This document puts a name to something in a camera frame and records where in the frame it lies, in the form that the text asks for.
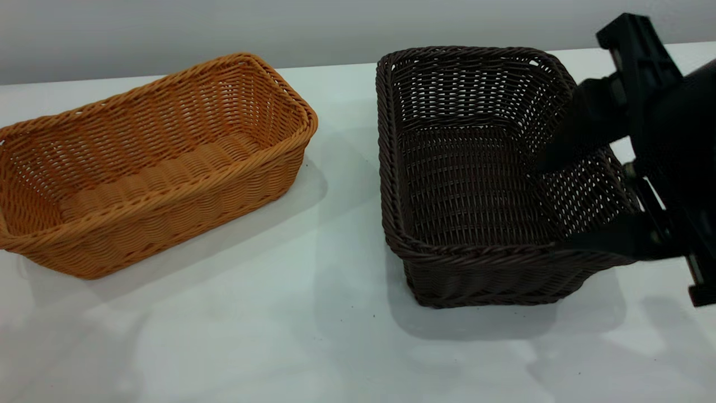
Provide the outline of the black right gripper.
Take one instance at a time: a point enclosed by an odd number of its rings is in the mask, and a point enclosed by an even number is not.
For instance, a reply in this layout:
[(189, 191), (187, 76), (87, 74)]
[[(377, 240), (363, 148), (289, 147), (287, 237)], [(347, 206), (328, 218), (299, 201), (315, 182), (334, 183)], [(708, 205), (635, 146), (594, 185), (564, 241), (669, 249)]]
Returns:
[(596, 37), (616, 71), (574, 89), (536, 169), (565, 169), (628, 128), (635, 158), (626, 171), (644, 213), (620, 215), (555, 247), (634, 261), (685, 257), (691, 303), (714, 304), (714, 61), (682, 74), (651, 20), (633, 13)]

